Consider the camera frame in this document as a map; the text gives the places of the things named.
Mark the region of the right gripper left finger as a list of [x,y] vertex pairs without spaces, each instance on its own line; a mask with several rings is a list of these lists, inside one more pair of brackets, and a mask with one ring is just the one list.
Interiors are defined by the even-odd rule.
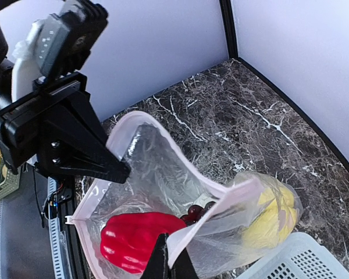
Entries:
[[166,240],[169,234],[160,234],[152,251],[147,266],[141,279],[168,279],[170,270],[168,267],[168,248]]

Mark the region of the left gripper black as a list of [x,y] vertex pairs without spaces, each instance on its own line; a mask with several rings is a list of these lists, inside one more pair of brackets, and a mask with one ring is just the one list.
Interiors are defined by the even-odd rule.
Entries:
[[[79,72],[51,83],[35,82],[33,92],[0,110],[0,150],[8,170],[17,174],[17,169],[37,154],[40,170],[56,180],[88,176],[126,182],[130,168],[106,147],[107,133],[86,94],[78,92],[85,90],[86,83],[87,77]],[[68,95],[69,111],[77,120],[72,128],[77,141],[41,142],[46,113]]]

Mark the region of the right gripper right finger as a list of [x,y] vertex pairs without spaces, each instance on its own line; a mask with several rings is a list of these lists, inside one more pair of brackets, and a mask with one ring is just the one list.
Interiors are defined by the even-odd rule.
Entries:
[[171,279],[198,279],[194,266],[188,255],[187,249],[184,249],[176,259],[170,270]]

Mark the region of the red toy bell pepper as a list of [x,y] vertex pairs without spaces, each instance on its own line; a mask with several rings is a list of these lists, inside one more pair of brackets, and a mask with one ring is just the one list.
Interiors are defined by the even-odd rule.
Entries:
[[101,231],[100,252],[114,266],[141,274],[161,234],[186,227],[180,218],[166,213],[126,213],[112,216]]

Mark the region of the dark red toy grapes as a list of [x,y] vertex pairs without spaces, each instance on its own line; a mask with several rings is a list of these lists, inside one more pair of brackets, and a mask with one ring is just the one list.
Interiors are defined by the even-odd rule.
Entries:
[[187,214],[182,215],[180,219],[184,221],[186,226],[191,226],[197,223],[215,203],[215,201],[210,201],[204,207],[200,205],[191,205]]

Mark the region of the clear zip top bag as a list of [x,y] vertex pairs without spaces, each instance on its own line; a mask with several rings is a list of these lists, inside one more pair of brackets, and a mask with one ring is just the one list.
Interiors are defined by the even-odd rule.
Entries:
[[[217,208],[200,226],[169,239],[169,256],[186,247],[201,278],[211,278],[250,264],[272,248],[244,245],[243,231],[263,212],[259,197],[268,187],[283,184],[274,177],[245,171],[227,185],[203,176],[183,155],[164,127],[147,113],[123,116],[112,129],[107,148],[131,168],[125,183],[96,179],[67,224],[75,226],[87,263],[96,278],[139,278],[109,263],[101,254],[101,231],[108,219],[124,213],[161,212],[182,216],[197,203],[215,201]],[[295,206],[302,215],[296,192]]]

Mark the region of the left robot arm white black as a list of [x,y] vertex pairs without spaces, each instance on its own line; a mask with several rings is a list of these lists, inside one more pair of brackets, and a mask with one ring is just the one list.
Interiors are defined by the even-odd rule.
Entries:
[[[0,11],[9,5],[0,1]],[[55,179],[122,184],[129,177],[129,166],[106,146],[80,73],[108,16],[98,3],[65,1],[59,13],[33,24],[14,62],[0,27],[0,150],[13,173],[29,162]]]

